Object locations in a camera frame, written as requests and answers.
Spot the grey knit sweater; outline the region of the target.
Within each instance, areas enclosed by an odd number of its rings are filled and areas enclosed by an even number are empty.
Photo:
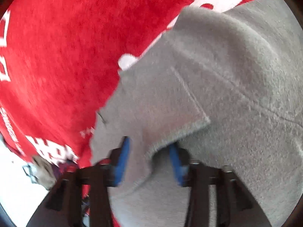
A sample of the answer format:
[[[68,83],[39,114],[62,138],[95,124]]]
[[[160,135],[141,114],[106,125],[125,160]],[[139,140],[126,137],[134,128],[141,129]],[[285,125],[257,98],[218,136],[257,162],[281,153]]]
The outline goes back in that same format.
[[[96,113],[92,162],[131,139],[111,206],[122,226],[182,226],[188,190],[167,146],[231,166],[272,226],[302,195],[302,28],[284,0],[186,7]]]

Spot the grey-green folded cloth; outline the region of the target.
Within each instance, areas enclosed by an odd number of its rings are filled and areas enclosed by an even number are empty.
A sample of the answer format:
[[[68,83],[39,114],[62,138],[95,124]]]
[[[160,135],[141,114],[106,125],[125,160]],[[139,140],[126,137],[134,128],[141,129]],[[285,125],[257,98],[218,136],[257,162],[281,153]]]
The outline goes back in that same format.
[[[41,156],[35,155],[32,156],[32,168],[33,182],[49,191],[57,181],[52,164]]]

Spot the red bedspread with white print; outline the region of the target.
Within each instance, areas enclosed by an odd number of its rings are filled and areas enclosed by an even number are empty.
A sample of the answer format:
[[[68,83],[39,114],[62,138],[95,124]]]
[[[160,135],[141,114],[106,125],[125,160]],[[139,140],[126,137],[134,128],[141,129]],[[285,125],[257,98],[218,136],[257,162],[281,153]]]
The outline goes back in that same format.
[[[181,8],[254,0],[15,0],[1,19],[1,133],[21,158],[90,165],[96,113]]]

